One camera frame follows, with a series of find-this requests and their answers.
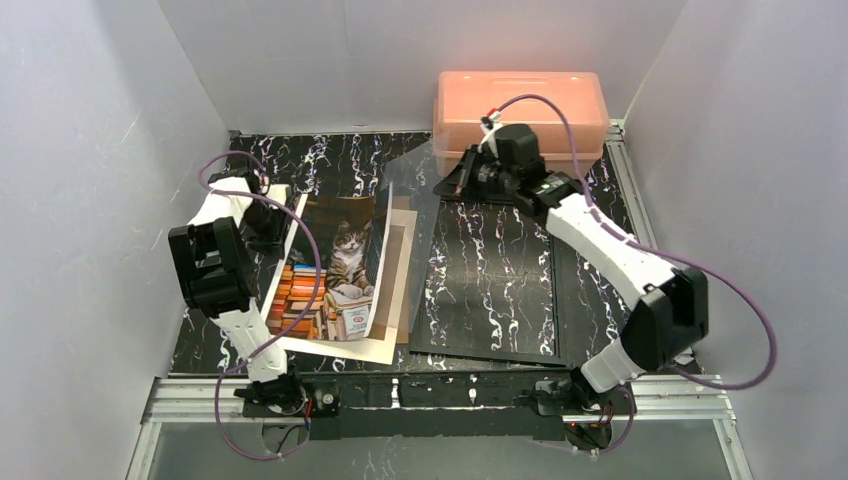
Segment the cat photo print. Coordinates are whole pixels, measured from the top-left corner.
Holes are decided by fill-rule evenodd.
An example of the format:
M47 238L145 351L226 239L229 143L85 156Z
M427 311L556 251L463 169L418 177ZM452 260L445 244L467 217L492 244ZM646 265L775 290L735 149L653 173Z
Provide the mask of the cat photo print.
M385 243L391 226L392 187L370 196L303 194L297 223L271 281L266 326L297 340L345 342L368 336L375 316Z

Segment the clear acrylic sheet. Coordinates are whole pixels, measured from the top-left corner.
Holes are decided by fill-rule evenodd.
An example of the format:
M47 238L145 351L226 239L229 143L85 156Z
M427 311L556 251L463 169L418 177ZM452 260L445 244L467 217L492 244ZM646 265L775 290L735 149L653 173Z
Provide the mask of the clear acrylic sheet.
M448 136L433 135L422 145L389 160L384 179L392 187L392 212L400 215L411 241L408 257L399 270L406 274L408 331L413 336L419 313L425 303L425 288L430 272L433 237L440 210L440 197L434 192L444 178L444 154Z

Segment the black picture frame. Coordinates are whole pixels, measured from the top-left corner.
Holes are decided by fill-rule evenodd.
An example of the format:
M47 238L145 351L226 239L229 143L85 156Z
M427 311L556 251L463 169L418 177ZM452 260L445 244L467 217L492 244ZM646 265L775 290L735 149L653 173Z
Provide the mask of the black picture frame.
M412 346L421 353L563 365L552 239L506 205L443 202Z

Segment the white mat board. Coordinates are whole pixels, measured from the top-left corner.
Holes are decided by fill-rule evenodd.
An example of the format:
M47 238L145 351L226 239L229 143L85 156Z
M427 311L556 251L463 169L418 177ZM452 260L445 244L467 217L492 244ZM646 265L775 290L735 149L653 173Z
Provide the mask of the white mat board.
M298 211L322 256L293 230L269 284L262 313L277 346L388 365L406 319L407 275L416 212L393 207L389 194L304 196Z

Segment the brown cardboard backing board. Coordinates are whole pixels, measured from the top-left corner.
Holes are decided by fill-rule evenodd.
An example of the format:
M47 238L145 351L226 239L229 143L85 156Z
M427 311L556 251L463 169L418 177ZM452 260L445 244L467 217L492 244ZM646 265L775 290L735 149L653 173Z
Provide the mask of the brown cardboard backing board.
M409 336L407 285L409 283L411 250L415 237L416 221L417 213L414 211L402 209L392 210L391 226L402 229L399 240L390 241L393 251L397 251L397 260L395 263L395 276L389 283L392 287L392 296L388 311L387 336L389 331L392 330L395 344L406 343Z

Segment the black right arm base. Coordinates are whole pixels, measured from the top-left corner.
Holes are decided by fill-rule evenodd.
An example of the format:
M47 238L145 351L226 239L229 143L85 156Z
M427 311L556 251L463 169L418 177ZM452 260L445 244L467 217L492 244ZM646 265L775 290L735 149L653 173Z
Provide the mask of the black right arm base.
M627 420L623 431L614 438L614 400L618 397L625 401L623 412L627 414ZM635 397L628 383L598 393L578 369L571 370L562 380L536 382L532 389L521 391L513 399L513 405L528 407L542 417L591 416L591 421L565 423L570 450L591 456L609 453L621 446L631 433L637 412Z

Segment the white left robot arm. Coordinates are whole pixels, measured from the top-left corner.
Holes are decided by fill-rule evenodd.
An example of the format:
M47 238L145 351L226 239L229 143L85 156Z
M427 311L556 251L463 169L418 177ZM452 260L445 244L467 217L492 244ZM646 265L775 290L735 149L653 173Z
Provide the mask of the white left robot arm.
M168 232L168 245L186 305L212 320L246 359L272 338L251 254L281 257L287 233L286 215L252 196L284 203L290 188L246 167L214 174L209 185L195 216Z

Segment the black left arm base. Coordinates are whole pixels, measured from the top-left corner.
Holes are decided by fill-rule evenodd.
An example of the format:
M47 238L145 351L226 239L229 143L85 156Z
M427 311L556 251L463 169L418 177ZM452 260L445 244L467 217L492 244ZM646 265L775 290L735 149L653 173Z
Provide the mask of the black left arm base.
M269 382L252 382L234 390L244 401L243 415L250 418L321 418L338 415L341 391L334 382L304 380L288 374Z

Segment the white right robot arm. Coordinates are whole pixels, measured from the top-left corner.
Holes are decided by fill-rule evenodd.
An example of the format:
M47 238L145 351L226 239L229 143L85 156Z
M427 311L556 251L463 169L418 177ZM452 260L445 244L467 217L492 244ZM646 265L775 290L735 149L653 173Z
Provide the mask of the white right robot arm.
M630 311L618 338L571 373L570 388L598 397L655 372L709 331L708 280L642 250L606 222L581 183L547 168L526 124L500 127L472 144L433 189L445 200L506 202L573 248L618 292Z

